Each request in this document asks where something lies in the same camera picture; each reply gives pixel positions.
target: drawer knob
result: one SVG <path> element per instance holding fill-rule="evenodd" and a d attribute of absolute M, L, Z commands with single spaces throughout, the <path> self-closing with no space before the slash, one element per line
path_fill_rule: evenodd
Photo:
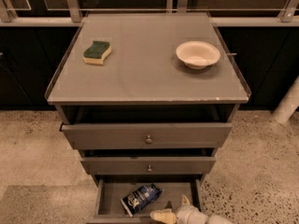
<path fill-rule="evenodd" d="M 152 169 L 151 169 L 151 166 L 148 165 L 148 172 L 151 173 L 152 172 Z"/>
<path fill-rule="evenodd" d="M 151 139 L 150 135 L 147 136 L 146 143 L 148 145 L 150 145 L 152 143 L 152 139 Z"/>

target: cabinet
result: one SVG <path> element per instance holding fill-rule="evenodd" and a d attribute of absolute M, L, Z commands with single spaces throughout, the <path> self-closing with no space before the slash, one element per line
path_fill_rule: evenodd
<path fill-rule="evenodd" d="M 82 61 L 93 40 L 112 46 L 104 66 Z M 216 46 L 219 62 L 187 68 L 176 48 L 190 40 Z M 149 223 L 149 208 L 170 202 L 176 209 L 182 193 L 203 210 L 200 182 L 249 91 L 205 13 L 91 14 L 46 97 L 99 187 L 90 223 Z M 162 196 L 127 217 L 120 197 L 148 182 L 163 188 Z"/>

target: gray tabletop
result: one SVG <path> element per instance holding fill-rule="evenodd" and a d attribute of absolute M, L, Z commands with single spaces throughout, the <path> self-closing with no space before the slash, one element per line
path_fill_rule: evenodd
<path fill-rule="evenodd" d="M 94 40 L 108 41 L 103 66 L 82 54 Z M 216 46 L 221 59 L 201 71 L 184 65 L 176 48 L 186 41 Z M 204 104 L 248 101 L 205 13 L 89 15 L 55 83 L 54 105 Z"/>

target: blue snack package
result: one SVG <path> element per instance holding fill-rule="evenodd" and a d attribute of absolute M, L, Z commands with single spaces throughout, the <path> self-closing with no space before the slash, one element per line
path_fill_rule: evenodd
<path fill-rule="evenodd" d="M 130 217 L 140 212 L 149 203 L 156 201 L 162 189 L 157 189 L 154 184 L 143 185 L 139 189 L 133 191 L 125 198 L 121 199 L 121 204 Z"/>

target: sponge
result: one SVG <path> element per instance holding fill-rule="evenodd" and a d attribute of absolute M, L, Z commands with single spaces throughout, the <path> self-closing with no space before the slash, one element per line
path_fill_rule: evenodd
<path fill-rule="evenodd" d="M 83 60 L 90 64 L 104 64 L 104 59 L 110 54 L 112 48 L 109 42 L 93 41 L 93 44 L 84 51 Z"/>

